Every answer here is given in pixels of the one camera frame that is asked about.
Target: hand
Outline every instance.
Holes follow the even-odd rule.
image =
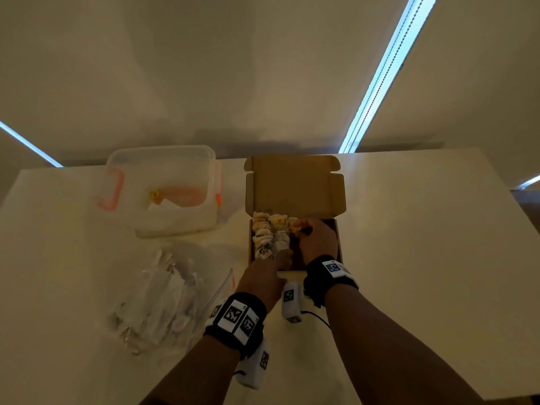
[[[281,292],[287,283],[286,279],[278,277],[278,270],[287,269],[286,265],[290,264],[286,252],[280,251],[275,260],[254,260],[240,279],[236,292],[250,293],[258,297],[266,306],[267,313],[270,313],[281,299]]]
[[[336,232],[320,219],[307,217],[297,219],[293,222],[294,227],[312,227],[313,231],[307,235],[298,232],[300,238],[300,250],[302,251],[304,263],[309,264],[319,256],[328,254],[333,258],[338,258],[338,238]]]

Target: box flap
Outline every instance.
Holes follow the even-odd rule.
[[[343,175],[335,156],[261,155],[244,164],[246,212],[331,219],[346,209]]]

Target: white table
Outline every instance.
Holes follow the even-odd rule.
[[[540,237],[473,149],[338,156],[343,259],[376,306],[484,398],[540,393]],[[183,237],[246,265],[243,159],[224,160],[224,224]],[[119,264],[152,241],[91,217],[103,167],[25,170],[0,213],[0,402],[135,404],[167,372],[104,337]],[[264,387],[228,404],[359,403],[330,331],[268,316]]]

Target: forearm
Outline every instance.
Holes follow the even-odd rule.
[[[211,336],[204,336],[141,405],[152,405],[154,399],[170,405],[220,405],[239,361],[237,350]]]
[[[355,288],[335,285],[326,293],[325,304],[362,403],[483,403],[449,365]]]

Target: black wrist strap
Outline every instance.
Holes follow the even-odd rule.
[[[358,290],[353,276],[340,262],[330,255],[319,256],[306,266],[304,294],[313,300],[316,307],[325,305],[325,295],[336,284],[346,284]]]
[[[220,301],[206,321],[204,335],[211,335],[227,347],[237,349],[243,360],[250,357],[262,341],[264,303],[248,292],[236,292]]]

